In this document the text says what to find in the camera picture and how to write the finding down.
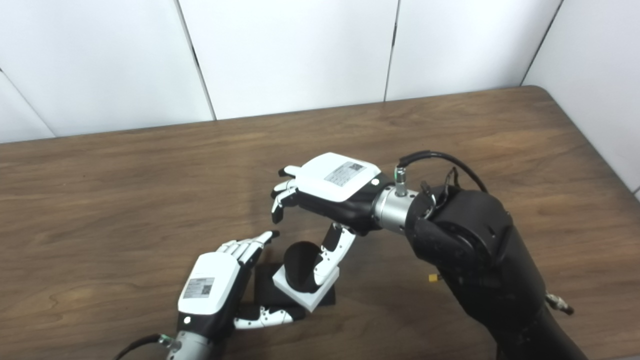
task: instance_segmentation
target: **wood grain surface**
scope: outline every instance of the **wood grain surface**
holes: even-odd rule
[[[329,220],[302,209],[271,224],[279,168],[333,151],[390,174],[422,149],[466,161],[502,200],[549,290],[576,308],[554,315],[590,359],[640,353],[640,204],[549,95],[524,87],[0,145],[0,359],[111,359],[174,334],[199,254],[274,228],[262,261],[322,240]],[[448,169],[412,165],[410,184]],[[357,239],[341,270],[335,306],[236,332],[225,359],[493,358],[399,235]]]

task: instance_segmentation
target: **cable connector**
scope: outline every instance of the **cable connector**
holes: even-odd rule
[[[158,339],[158,343],[173,352],[180,350],[182,347],[182,343],[178,340],[172,338],[169,335],[160,334],[160,338]]]
[[[547,292],[547,294],[545,295],[545,300],[553,310],[562,311],[567,315],[573,315],[573,308],[569,306],[569,304],[567,304],[561,297]]]
[[[442,280],[442,275],[440,274],[429,274],[429,282],[438,282]]]
[[[396,167],[394,177],[396,179],[396,196],[406,196],[406,168]]]

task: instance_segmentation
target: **white finger segment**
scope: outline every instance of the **white finger segment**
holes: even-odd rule
[[[232,244],[235,244],[236,242],[236,240],[227,241],[226,243],[220,245],[216,252],[225,252]]]
[[[240,257],[244,254],[244,251],[249,247],[249,243],[247,242],[247,240],[244,241],[240,241],[238,248],[233,251],[233,253],[231,255],[233,255],[234,258],[236,259],[240,259]]]
[[[325,247],[321,247],[323,251],[320,256],[322,257],[322,261],[316,265],[314,269],[314,280],[317,285],[322,285],[329,278],[331,272],[338,267],[338,264],[344,256],[351,248],[351,244],[353,244],[353,240],[356,238],[356,235],[351,233],[345,228],[342,228],[342,233],[340,234],[340,240],[338,240],[338,245],[335,247],[334,251],[329,251]]]
[[[258,242],[253,242],[249,244],[249,247],[245,250],[244,254],[238,259],[238,262],[242,263],[242,265],[246,264],[249,259],[255,254],[258,249],[263,248],[264,245]]]
[[[262,327],[282,325],[283,323],[289,322],[293,322],[293,318],[287,311],[278,310],[274,313],[269,313],[264,306],[260,306],[260,318],[256,320],[234,319],[236,329],[260,329]]]
[[[273,207],[271,208],[271,213],[276,212],[278,208],[282,208],[282,200],[294,195],[296,193],[296,188],[287,189],[276,196],[276,199],[273,201]]]
[[[234,251],[236,251],[236,249],[237,249],[237,248],[239,248],[239,247],[240,247],[240,244],[238,244],[238,242],[235,242],[235,243],[233,243],[233,244],[229,245],[229,247],[225,250],[225,253],[226,253],[226,254],[230,254],[230,255],[231,255],[231,254],[233,254],[233,253],[234,253]]]
[[[267,241],[269,241],[272,237],[273,237],[273,231],[265,231],[260,236],[253,238],[252,241],[261,243],[262,246],[264,246],[264,244],[266,244]]]
[[[297,176],[298,173],[300,173],[301,169],[302,169],[301,167],[297,167],[297,166],[294,166],[294,165],[287,165],[284,168],[284,172],[286,172],[287,175],[290,175],[290,176]]]
[[[275,192],[283,192],[286,189],[295,188],[295,187],[297,187],[296,180],[295,179],[291,179],[291,180],[285,181],[284,183],[277,184],[273,188],[273,191],[275,191]]]

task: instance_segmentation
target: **metal fitting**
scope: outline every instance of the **metal fitting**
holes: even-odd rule
[[[172,352],[176,352],[176,351],[180,350],[180,348],[182,347],[182,343],[180,341],[172,338],[171,336],[165,335],[165,334],[161,334],[160,335],[160,338],[158,339],[158,343],[160,345],[168,348]]]
[[[394,172],[394,177],[396,178],[396,196],[404,197],[407,194],[406,191],[406,168],[396,167],[396,171]]]

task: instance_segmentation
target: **white wall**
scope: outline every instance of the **white wall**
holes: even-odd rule
[[[387,100],[518,86],[560,0],[401,0]]]
[[[397,0],[180,0],[218,119],[382,101]]]
[[[57,136],[212,120],[173,0],[3,1],[0,68]]]
[[[640,1],[565,0],[525,85],[545,88],[625,184],[640,186]]]
[[[51,137],[53,133],[0,71],[0,143]]]

